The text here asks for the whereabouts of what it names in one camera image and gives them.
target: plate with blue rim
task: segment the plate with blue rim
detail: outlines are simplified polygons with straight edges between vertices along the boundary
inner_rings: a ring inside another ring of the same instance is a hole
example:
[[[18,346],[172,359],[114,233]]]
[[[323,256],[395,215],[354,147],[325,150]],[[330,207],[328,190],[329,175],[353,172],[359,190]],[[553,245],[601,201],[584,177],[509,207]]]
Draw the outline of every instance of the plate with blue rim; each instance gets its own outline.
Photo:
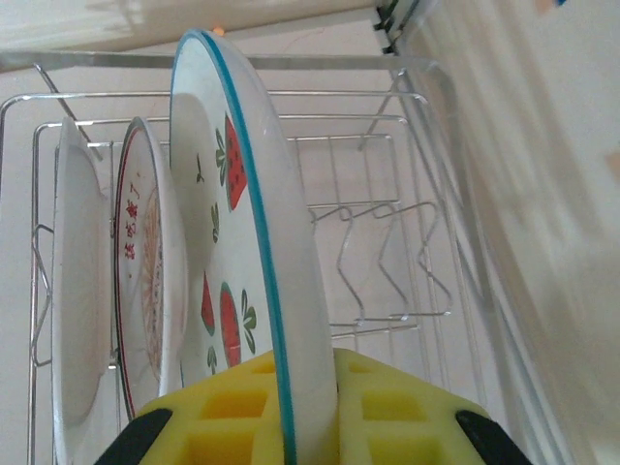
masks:
[[[273,350],[285,460],[337,460],[326,298],[301,180],[249,61],[191,30],[172,71],[170,170],[185,231],[184,386]]]

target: plate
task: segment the plate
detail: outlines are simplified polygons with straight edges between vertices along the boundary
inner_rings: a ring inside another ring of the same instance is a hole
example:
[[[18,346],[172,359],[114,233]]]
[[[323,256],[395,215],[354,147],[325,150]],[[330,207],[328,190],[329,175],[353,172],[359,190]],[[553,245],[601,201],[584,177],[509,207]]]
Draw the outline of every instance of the plate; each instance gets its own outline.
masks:
[[[333,354],[299,174],[261,80],[213,34],[179,44],[170,144],[190,272],[185,383],[272,347],[287,463],[334,462]]]
[[[58,150],[52,252],[51,381],[59,464],[94,460],[114,431],[101,409],[110,360],[109,188],[74,122]]]
[[[131,419],[150,400],[181,388],[187,306],[185,234],[170,167],[141,118],[127,129],[117,185],[116,327]]]

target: strawberry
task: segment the strawberry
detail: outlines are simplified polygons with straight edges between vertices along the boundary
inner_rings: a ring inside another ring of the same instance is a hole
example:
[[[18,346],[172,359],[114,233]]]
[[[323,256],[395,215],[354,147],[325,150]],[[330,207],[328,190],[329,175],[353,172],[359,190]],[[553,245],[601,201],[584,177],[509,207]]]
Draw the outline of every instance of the strawberry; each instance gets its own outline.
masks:
[[[236,131],[231,123],[231,119],[226,115],[224,122],[224,136],[226,139],[226,163],[227,163],[227,194],[229,198],[229,207],[234,210],[239,203],[239,198],[245,186],[248,185],[248,178],[243,167],[243,159],[241,157],[241,147]]]
[[[201,306],[202,322],[206,327],[206,331],[212,336],[215,333],[215,319],[213,318],[213,304],[211,303],[211,292],[209,284],[206,282],[206,273],[202,278],[202,306]]]
[[[233,294],[226,283],[222,283],[222,291],[220,292],[220,315],[224,354],[228,366],[232,367],[241,362],[241,338],[239,337],[239,323],[234,308]]]

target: wire dish rack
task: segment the wire dish rack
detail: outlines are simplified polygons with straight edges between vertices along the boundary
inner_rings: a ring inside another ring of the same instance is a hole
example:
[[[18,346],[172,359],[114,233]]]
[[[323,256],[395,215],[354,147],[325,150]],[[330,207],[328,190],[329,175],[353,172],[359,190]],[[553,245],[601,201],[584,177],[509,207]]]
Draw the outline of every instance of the wire dish rack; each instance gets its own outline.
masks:
[[[133,116],[147,116],[168,148],[172,57],[87,52],[0,56],[0,71],[22,69],[17,78],[34,89],[0,107],[0,169],[3,161],[5,166],[0,171],[0,231],[11,235],[17,229],[30,237],[30,279],[17,285],[27,289],[30,301],[24,445],[27,463],[48,463],[53,445],[47,314],[53,299],[49,272],[60,121],[72,117],[89,146],[109,160],[113,202],[120,146]],[[454,96],[438,64],[374,56],[250,60],[270,89],[299,166],[333,345],[482,404],[534,459],[560,453],[552,416],[539,400],[525,362],[514,361],[519,350],[510,346],[518,341],[502,336],[498,322],[505,318],[496,316],[460,154]],[[417,92],[412,76],[433,84],[429,92],[439,96],[439,110]],[[10,157],[19,157],[29,179],[12,178]],[[29,218],[21,208],[21,226],[9,226],[18,192],[31,198]],[[126,421],[116,353],[114,343],[102,383],[110,389],[115,411],[110,441]],[[523,419],[533,418],[541,419],[540,427],[521,428]],[[538,441],[531,439],[537,436]],[[552,452],[541,451],[541,437],[549,444],[543,449]]]

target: white plate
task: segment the white plate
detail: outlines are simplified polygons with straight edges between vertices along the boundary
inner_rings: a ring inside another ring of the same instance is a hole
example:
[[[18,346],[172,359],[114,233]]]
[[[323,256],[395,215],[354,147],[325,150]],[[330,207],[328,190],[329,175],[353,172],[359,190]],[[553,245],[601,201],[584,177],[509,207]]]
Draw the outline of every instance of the white plate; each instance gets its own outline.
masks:
[[[231,127],[239,158],[227,138]],[[334,462],[336,379],[323,283],[299,175],[256,72],[241,53],[213,34],[190,31],[181,39],[172,73],[170,143],[190,269],[184,380],[192,383],[207,376],[214,361],[217,370],[222,365],[222,337],[201,325],[206,275],[212,307],[220,308],[224,290],[227,308],[235,308],[231,321],[239,321],[241,359],[254,355],[248,332],[256,355],[270,348],[265,342],[270,327],[287,463]],[[212,215],[215,203],[218,214]],[[248,316],[250,306],[256,327]],[[214,312],[215,328],[221,326],[218,316]],[[215,356],[209,357],[210,347]]]
[[[114,213],[117,335],[129,418],[181,388],[187,305],[185,234],[170,168],[148,123],[135,118],[121,153]]]
[[[52,263],[51,379],[59,464],[107,446],[101,378],[110,357],[109,200],[74,122],[58,151]]]

